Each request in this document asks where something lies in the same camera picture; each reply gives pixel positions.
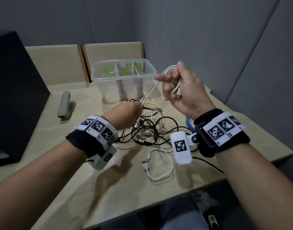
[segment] wooden table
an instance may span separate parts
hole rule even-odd
[[[66,123],[60,122],[57,109],[62,91],[53,92],[22,160],[0,167],[0,181],[61,143],[75,125],[89,115],[101,115],[118,104],[103,104],[97,87],[74,89],[70,92],[71,100],[77,103],[72,118]],[[251,138],[251,144],[269,161],[293,154],[292,150],[248,117],[230,110],[212,96],[209,89],[207,92],[218,108],[231,112],[246,126],[245,132]],[[176,111],[169,102],[159,105],[165,116],[173,117],[180,126],[186,126],[185,116]],[[175,125],[171,120],[165,120],[164,124],[167,129]],[[73,230],[100,226],[120,216],[162,203],[171,197],[225,178],[219,171],[199,160],[194,160],[188,166],[177,166],[171,153],[175,165],[172,176],[160,182],[152,182],[143,170],[141,161],[146,159],[147,153],[153,147],[133,142],[118,144],[117,147],[118,151],[104,170],[96,171],[89,164],[83,164],[32,229]],[[193,155],[202,157],[198,152]],[[205,159],[220,167],[216,158]],[[151,176],[157,177],[167,172],[170,166],[164,153],[152,153],[149,162]]]

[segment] stapler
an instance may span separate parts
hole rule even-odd
[[[65,92],[63,92],[57,111],[57,116],[61,119],[61,121],[69,120],[71,118],[76,103],[74,101],[70,101],[70,98],[71,94],[69,91],[66,90]]]

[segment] transparent plastic box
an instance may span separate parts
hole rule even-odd
[[[93,64],[91,79],[106,102],[115,102],[147,96],[156,74],[147,59],[109,60]]]

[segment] blue cable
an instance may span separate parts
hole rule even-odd
[[[194,126],[191,125],[189,117],[186,117],[186,125],[187,125],[187,128],[189,128],[191,131],[195,132],[195,128],[194,128]]]

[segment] hand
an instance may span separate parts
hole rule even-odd
[[[107,119],[114,128],[119,131],[133,127],[135,120],[142,114],[140,102],[123,101],[102,116]]]
[[[180,84],[181,98],[171,93],[178,83],[179,76],[182,78]],[[182,61],[177,63],[176,70],[171,74],[158,74],[157,81],[163,81],[164,96],[182,114],[195,120],[198,116],[215,109],[215,105],[207,95],[203,81],[189,71]]]

